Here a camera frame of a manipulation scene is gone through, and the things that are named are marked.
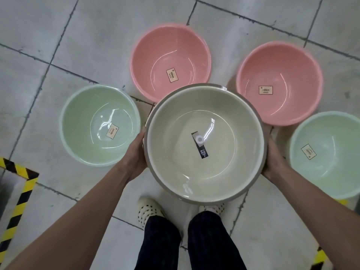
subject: plastic basin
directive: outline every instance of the plastic basin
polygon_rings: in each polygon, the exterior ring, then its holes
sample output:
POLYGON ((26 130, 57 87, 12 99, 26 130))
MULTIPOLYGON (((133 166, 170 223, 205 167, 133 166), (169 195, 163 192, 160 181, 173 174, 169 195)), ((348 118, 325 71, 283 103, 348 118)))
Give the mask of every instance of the plastic basin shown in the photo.
POLYGON ((108 166, 124 156, 140 132, 140 115, 124 92, 94 85, 67 100, 59 128, 61 141, 73 158, 91 166, 108 166))
POLYGON ((313 115, 290 139, 290 165, 334 199, 360 193, 360 120, 347 113, 313 115))
POLYGON ((130 70, 138 90, 147 99, 159 102, 180 87, 209 80, 210 50, 189 27, 166 24, 140 39, 130 70))
POLYGON ((323 75, 303 48, 269 42, 246 57, 236 76, 236 89, 254 105, 263 122, 288 126, 315 111, 323 93, 323 75))
POLYGON ((266 156, 263 124, 251 104, 223 86, 206 83, 180 88, 156 105, 144 148, 160 185, 197 204, 246 192, 266 156))

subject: product label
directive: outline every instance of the product label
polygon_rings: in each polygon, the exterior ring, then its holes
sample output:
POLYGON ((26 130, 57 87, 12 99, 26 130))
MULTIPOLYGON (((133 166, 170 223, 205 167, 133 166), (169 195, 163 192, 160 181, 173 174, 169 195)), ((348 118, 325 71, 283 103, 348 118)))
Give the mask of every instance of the product label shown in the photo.
POLYGON ((259 86, 259 95, 272 95, 272 86, 259 86))
POLYGON ((175 72, 175 68, 171 68, 166 70, 167 76, 169 77, 170 82, 174 82, 178 80, 178 76, 175 72))
POLYGON ((107 137, 110 137, 111 139, 114 139, 117 130, 119 130, 118 126, 115 126, 114 124, 111 124, 110 129, 108 130, 108 133, 106 134, 107 137))
POLYGON ((205 157, 208 157, 209 155, 207 154, 204 145, 205 142, 204 137, 202 137, 198 132, 193 132, 191 135, 193 136, 193 139, 195 141, 196 147, 198 148, 201 158, 204 159, 205 157))
POLYGON ((310 147, 309 144, 305 145, 301 148, 303 153, 306 155, 306 157, 310 160, 313 159, 317 154, 314 152, 314 150, 310 147))

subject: white slipper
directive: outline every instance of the white slipper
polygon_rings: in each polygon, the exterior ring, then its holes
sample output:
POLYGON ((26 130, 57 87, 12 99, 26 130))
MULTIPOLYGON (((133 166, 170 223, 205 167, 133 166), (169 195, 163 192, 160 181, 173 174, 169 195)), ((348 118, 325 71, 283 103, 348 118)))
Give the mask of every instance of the white slipper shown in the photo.
POLYGON ((155 200, 146 197, 140 197, 137 202, 137 220, 144 229, 146 222, 151 216, 165 217, 164 210, 155 200))
POLYGON ((217 215, 221 215, 222 212, 224 211, 225 209, 225 204, 222 203, 222 204, 219 204, 219 205, 201 205, 199 207, 199 213, 200 212, 203 212, 203 211, 211 211, 217 215))

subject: black pants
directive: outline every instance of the black pants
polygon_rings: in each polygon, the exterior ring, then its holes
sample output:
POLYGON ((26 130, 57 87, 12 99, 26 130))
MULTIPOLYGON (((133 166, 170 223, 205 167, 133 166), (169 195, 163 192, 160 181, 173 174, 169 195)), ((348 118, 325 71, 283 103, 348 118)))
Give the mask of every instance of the black pants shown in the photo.
MULTIPOLYGON (((189 224, 188 235, 192 270, 246 270, 238 249, 215 213, 204 211, 197 214, 189 224)), ((169 220, 150 217, 135 270, 178 269, 180 241, 178 229, 169 220)))

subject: gray rim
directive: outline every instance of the gray rim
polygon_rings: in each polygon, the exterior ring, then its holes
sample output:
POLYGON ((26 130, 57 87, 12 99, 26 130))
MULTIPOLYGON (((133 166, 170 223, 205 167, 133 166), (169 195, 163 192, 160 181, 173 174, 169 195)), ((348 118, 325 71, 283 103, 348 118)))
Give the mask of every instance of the gray rim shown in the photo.
POLYGON ((212 86, 212 87, 215 87, 215 88, 221 88, 221 89, 226 89, 227 92, 229 93, 232 93, 234 95, 236 95, 237 97, 239 97, 240 99, 242 99, 251 109, 252 111, 254 112, 254 114, 256 115, 257 119, 259 120, 260 122, 260 126, 261 126, 261 131, 262 131, 262 135, 263 135, 263 138, 264 138, 264 153, 263 153, 263 156, 262 156, 262 160, 261 160, 261 164, 260 164, 260 168, 259 170, 257 171, 255 177, 251 180, 251 182, 241 191, 239 191, 237 194, 231 196, 231 197, 228 197, 226 199, 223 199, 223 200, 219 200, 219 201, 215 201, 215 202, 201 202, 201 201, 196 201, 196 200, 191 200, 191 199, 187 199, 187 198, 184 198, 176 193, 174 193, 173 191, 171 191, 167 186, 164 185, 164 183, 160 180, 160 178, 156 175, 153 167, 151 166, 151 163, 150 163, 150 158, 149 158, 149 152, 148 152, 148 134, 149 134, 149 127, 146 127, 146 130, 145 130, 145 137, 144 137, 144 153, 145 153, 145 159, 146 159, 146 163, 148 164, 148 167, 152 173, 152 175, 154 176, 155 180, 160 184, 160 186, 162 186, 167 192, 171 193, 172 195, 174 195, 176 198, 178 198, 179 200, 182 200, 182 201, 186 201, 188 203, 191 203, 191 204, 201 204, 201 205, 211 205, 211 204, 214 204, 214 203, 223 203, 223 202, 227 202, 227 201, 231 201, 237 197, 239 197, 240 195, 246 193, 249 188, 255 183, 255 181, 257 180, 257 178, 260 176, 261 172, 263 171, 263 167, 265 165, 265 160, 266 160, 266 156, 267 156, 267 151, 268 151, 268 139, 266 138, 265 136, 265 132, 264 132, 264 123, 263 121, 261 120, 260 118, 260 115, 259 113, 256 111, 256 109, 254 108, 254 106, 245 98, 243 97, 242 95, 236 93, 236 92, 232 92, 232 91, 229 91, 225 86, 222 86, 222 85, 218 85, 218 84, 212 84, 212 83, 196 83, 196 84, 190 84, 190 85, 187 85, 187 86, 184 86, 182 88, 179 88, 175 91, 172 91, 170 94, 168 94, 166 97, 164 97, 162 100, 160 100, 160 102, 154 107, 154 109, 151 111, 150 115, 149 115, 149 118, 146 122, 147 125, 150 125, 153 117, 154 117, 154 114, 157 112, 157 110, 159 109, 159 107, 164 104, 164 102, 166 100, 168 100, 170 97, 172 97, 173 95, 175 95, 176 93, 182 91, 182 90, 185 90, 185 89, 189 89, 189 88, 193 88, 193 87, 197 87, 197 86, 212 86))

